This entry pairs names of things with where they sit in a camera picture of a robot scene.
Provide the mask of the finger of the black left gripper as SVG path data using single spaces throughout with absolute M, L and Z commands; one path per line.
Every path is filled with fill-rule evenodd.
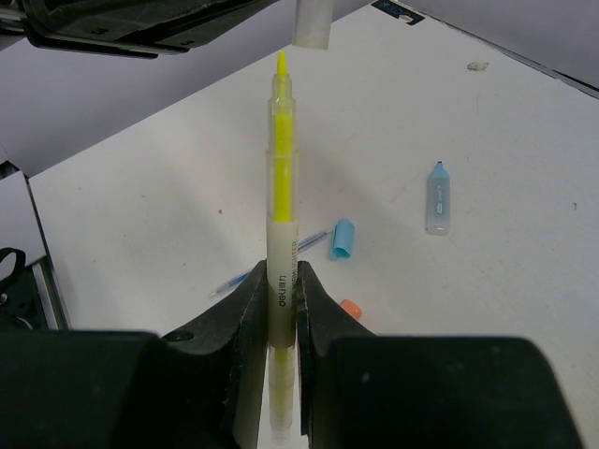
M 201 47 L 262 9 L 260 1 L 24 1 L 38 48 L 154 59 Z

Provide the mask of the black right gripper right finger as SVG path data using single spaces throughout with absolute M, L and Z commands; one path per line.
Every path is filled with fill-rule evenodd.
M 312 266 L 297 284 L 300 430 L 313 448 L 579 448 L 546 357 L 499 336 L 378 336 Z

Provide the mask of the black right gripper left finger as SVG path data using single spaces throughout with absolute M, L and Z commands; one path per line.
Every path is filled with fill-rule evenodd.
M 164 336 L 30 330 L 1 318 L 5 448 L 254 448 L 266 265 Z

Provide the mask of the orange highlighter cap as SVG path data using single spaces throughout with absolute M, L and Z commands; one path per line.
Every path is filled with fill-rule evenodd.
M 360 320 L 360 318 L 362 316 L 362 309 L 358 304 L 356 304 L 355 302 L 353 302 L 349 299 L 344 299 L 341 301 L 340 306 L 353 319 L 355 319 L 356 321 Z

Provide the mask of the thin yellow highlighter pen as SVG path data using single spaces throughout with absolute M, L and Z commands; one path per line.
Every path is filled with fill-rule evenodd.
M 267 302 L 268 382 L 272 440 L 290 438 L 293 414 L 298 276 L 298 152 L 296 101 L 286 55 L 280 51 L 268 102 Z

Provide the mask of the small clear pen cap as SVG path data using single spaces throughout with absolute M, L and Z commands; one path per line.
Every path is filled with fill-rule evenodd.
M 333 5 L 333 0 L 297 0 L 292 45 L 327 50 Z

